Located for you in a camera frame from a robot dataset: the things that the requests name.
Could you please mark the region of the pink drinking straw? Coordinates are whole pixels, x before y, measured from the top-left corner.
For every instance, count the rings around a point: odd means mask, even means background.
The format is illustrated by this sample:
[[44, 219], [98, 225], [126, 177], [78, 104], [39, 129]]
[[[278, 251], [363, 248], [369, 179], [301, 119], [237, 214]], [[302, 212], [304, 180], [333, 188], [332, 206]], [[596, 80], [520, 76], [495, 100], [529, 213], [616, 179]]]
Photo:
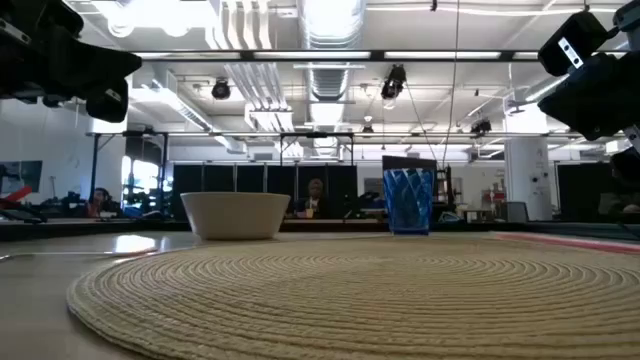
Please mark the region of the pink drinking straw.
[[546, 234], [519, 233], [519, 232], [493, 232], [492, 236], [500, 240], [529, 241], [550, 245], [568, 246], [576, 248], [591, 249], [597, 251], [640, 255], [640, 245], [621, 243], [614, 241], [603, 241], [593, 239], [571, 238], [562, 236], [552, 236]]

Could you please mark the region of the white bowl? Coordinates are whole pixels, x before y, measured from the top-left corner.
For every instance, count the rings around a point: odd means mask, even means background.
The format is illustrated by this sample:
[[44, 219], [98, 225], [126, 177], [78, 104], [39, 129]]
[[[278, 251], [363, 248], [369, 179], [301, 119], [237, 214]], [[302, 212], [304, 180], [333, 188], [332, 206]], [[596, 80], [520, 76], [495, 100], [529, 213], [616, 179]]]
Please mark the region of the white bowl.
[[194, 234], [203, 240], [271, 239], [279, 231], [290, 196], [251, 192], [180, 195]]

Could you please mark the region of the white round column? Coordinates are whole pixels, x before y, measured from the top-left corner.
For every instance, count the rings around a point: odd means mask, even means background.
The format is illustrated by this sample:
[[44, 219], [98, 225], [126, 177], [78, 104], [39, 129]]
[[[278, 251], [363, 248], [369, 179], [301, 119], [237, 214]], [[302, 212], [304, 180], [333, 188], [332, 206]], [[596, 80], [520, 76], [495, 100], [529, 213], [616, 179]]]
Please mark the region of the white round column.
[[536, 104], [510, 110], [503, 129], [507, 200], [523, 202], [530, 220], [552, 219], [547, 116]]

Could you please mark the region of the red bar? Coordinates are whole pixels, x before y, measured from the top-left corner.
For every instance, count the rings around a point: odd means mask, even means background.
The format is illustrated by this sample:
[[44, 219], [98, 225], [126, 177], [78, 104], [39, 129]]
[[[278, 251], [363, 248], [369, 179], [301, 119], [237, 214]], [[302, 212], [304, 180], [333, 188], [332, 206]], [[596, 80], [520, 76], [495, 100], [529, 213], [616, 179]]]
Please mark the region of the red bar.
[[21, 200], [32, 192], [31, 186], [24, 186], [6, 197], [0, 197], [0, 210], [18, 209], [21, 206]]

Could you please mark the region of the grey chair back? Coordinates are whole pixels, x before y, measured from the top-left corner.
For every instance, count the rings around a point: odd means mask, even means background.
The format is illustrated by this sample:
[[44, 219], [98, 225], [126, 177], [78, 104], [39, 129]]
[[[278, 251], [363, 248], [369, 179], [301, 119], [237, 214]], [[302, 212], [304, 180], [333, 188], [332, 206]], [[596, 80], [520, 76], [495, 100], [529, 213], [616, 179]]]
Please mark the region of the grey chair back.
[[505, 204], [505, 220], [510, 223], [527, 223], [529, 214], [525, 202], [507, 202]]

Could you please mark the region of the person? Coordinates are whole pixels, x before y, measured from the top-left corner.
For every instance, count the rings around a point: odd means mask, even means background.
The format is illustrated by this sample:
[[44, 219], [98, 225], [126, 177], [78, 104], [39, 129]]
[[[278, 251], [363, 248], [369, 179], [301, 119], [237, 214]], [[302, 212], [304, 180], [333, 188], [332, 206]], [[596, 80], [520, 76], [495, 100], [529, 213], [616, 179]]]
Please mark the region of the person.
[[86, 203], [86, 216], [89, 218], [99, 218], [103, 212], [112, 211], [112, 197], [103, 187], [94, 189], [93, 196]]
[[312, 179], [307, 187], [308, 196], [299, 199], [294, 206], [294, 215], [302, 219], [329, 219], [331, 209], [329, 200], [324, 194], [324, 184], [318, 179]]

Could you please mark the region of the blue translucent plastic cup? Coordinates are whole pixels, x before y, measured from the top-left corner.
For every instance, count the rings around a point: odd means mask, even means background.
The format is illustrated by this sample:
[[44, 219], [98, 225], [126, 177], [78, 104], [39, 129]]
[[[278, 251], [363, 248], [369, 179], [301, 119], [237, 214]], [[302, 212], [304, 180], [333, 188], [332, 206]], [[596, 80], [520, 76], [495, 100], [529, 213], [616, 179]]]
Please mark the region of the blue translucent plastic cup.
[[437, 162], [383, 156], [382, 170], [390, 231], [393, 234], [428, 235]]

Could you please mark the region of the round woven straw placemat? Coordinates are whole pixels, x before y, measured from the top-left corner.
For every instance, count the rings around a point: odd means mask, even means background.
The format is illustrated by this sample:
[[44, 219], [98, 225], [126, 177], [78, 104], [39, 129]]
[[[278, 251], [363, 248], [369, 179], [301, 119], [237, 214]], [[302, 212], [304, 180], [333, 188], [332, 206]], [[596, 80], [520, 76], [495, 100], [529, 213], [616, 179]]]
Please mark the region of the round woven straw placemat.
[[157, 360], [640, 360], [640, 254], [484, 236], [224, 244], [68, 289]]

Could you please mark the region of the dark wall screen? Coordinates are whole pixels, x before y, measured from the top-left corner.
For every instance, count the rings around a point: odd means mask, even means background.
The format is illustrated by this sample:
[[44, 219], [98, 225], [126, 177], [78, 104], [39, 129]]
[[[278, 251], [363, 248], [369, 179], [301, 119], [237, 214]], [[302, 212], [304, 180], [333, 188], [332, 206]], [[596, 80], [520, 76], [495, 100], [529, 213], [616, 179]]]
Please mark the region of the dark wall screen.
[[25, 186], [39, 191], [42, 161], [0, 162], [0, 194], [14, 193]]

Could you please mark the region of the black partition wall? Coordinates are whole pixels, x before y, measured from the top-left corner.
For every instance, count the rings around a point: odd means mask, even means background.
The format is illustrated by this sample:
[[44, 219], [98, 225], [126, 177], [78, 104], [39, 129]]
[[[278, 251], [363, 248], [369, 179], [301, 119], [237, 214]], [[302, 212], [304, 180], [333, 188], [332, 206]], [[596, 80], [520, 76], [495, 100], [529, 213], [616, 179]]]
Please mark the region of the black partition wall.
[[309, 184], [323, 183], [322, 216], [339, 218], [347, 212], [347, 202], [358, 195], [357, 168], [326, 165], [176, 165], [169, 213], [186, 220], [180, 198], [190, 192], [277, 193], [290, 197], [289, 214], [301, 212], [309, 198]]

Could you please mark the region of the black aluminium rig frame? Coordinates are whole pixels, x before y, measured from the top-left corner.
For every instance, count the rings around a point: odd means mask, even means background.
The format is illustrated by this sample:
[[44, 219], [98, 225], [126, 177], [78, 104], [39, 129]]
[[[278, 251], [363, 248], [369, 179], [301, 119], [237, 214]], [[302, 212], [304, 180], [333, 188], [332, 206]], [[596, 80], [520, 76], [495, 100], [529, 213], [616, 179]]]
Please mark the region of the black aluminium rig frame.
[[176, 50], [140, 51], [148, 62], [536, 62], [518, 50]]

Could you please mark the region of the silver ceiling air duct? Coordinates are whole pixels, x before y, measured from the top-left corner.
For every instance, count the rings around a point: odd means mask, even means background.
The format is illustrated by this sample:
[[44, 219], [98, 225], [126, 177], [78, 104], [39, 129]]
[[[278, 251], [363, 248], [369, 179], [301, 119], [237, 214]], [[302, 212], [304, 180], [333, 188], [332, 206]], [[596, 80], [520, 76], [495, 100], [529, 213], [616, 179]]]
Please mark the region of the silver ceiling air duct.
[[[297, 8], [304, 49], [333, 52], [359, 46], [366, 0], [297, 0]], [[316, 130], [334, 132], [341, 124], [349, 66], [348, 62], [314, 62], [306, 71], [308, 114]]]

